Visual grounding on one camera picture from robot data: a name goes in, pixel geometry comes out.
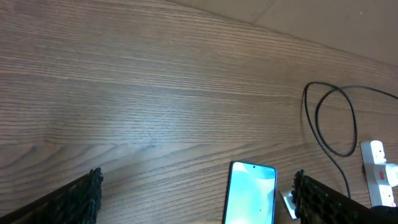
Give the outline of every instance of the light blue screen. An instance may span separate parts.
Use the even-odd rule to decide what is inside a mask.
[[[276,170],[253,166],[232,165],[225,224],[272,224]]]

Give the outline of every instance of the white power strip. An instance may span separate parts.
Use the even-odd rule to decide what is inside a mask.
[[[375,164],[386,163],[383,143],[380,141],[363,141],[361,142],[361,150],[372,207],[377,205],[395,207],[392,187],[377,184],[374,173]]]

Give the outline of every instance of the power cord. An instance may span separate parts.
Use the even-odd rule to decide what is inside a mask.
[[[318,133],[319,137],[318,137],[318,135],[317,135],[317,133],[315,132],[315,129],[314,129],[314,127],[313,127],[313,124],[312,124],[312,121],[311,121],[311,118],[310,118],[310,113],[308,112],[308,105],[307,105],[307,92],[308,92],[308,88],[309,88],[311,85],[314,85],[314,84],[317,84],[317,85],[325,85],[325,86],[332,87],[332,90],[330,90],[328,93],[326,93],[326,94],[322,97],[322,99],[319,101],[318,106],[317,106],[317,108],[316,108],[316,110],[315,110],[315,127],[316,127],[316,129],[317,129],[317,133]],[[357,124],[356,124],[356,116],[355,116],[354,106],[353,106],[353,103],[351,102],[350,98],[348,97],[347,93],[343,91],[344,89],[348,89],[348,88],[364,88],[364,89],[367,89],[367,90],[372,90],[372,91],[376,91],[376,92],[378,92],[378,93],[382,93],[382,94],[387,95],[387,96],[391,96],[391,97],[393,97],[393,98],[395,98],[395,99],[397,99],[397,100],[398,100],[398,96],[395,96],[395,95],[393,95],[393,94],[387,93],[387,92],[382,91],[382,90],[378,90],[378,89],[371,88],[371,87],[368,87],[368,86],[363,86],[363,85],[349,85],[349,86],[338,87],[338,86],[335,86],[335,85],[332,85],[332,84],[326,83],[326,82],[310,82],[310,83],[308,83],[308,84],[305,86],[305,88],[304,88],[304,107],[305,107],[305,113],[307,114],[308,123],[309,123],[309,125],[310,125],[310,127],[311,127],[312,133],[313,133],[315,139],[317,140],[318,144],[319,144],[320,147],[322,148],[323,152],[325,152],[325,154],[329,157],[329,159],[335,164],[335,166],[337,167],[337,169],[341,172],[341,174],[342,174],[342,176],[343,176],[343,178],[344,178],[346,187],[347,187],[348,197],[351,198],[351,192],[349,191],[348,181],[347,181],[347,178],[346,178],[346,176],[345,176],[343,170],[341,169],[341,167],[338,165],[338,163],[334,160],[334,158],[329,154],[329,152],[328,152],[327,149],[326,149],[326,148],[328,148],[333,154],[335,154],[335,155],[337,155],[337,156],[340,156],[340,157],[348,157],[348,156],[350,156],[350,155],[352,155],[352,154],[354,153],[355,148],[356,148],[356,145],[357,145],[357,143],[358,143],[358,127],[357,127]],[[339,92],[340,92],[341,94],[343,94],[343,96],[347,99],[348,104],[349,104],[349,107],[351,108],[351,113],[352,113],[352,115],[353,115],[353,121],[354,121],[354,141],[353,141],[353,147],[351,148],[351,150],[350,150],[347,154],[341,154],[341,153],[339,153],[339,152],[336,152],[336,151],[328,144],[328,142],[326,141],[325,137],[323,136],[323,134],[322,134],[322,132],[321,132],[320,123],[319,123],[319,110],[320,110],[320,108],[321,108],[321,105],[322,105],[323,101],[324,101],[331,93],[333,93],[333,92],[335,92],[335,91],[339,91]]]

